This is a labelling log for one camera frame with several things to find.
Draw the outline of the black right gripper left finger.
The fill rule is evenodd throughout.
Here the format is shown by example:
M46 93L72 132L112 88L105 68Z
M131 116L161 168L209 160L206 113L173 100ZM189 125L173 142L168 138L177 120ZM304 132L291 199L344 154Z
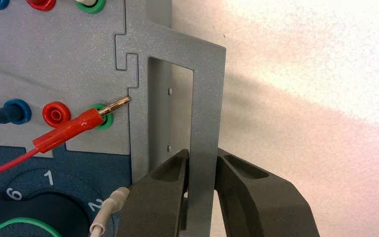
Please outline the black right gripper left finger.
M118 237L177 237L188 189L189 151L182 149L131 186Z

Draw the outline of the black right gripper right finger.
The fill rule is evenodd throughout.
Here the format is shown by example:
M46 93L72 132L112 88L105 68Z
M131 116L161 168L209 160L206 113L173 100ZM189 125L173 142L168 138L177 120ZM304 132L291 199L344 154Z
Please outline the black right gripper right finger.
M289 181L218 150L215 190L228 237L317 237L311 208Z

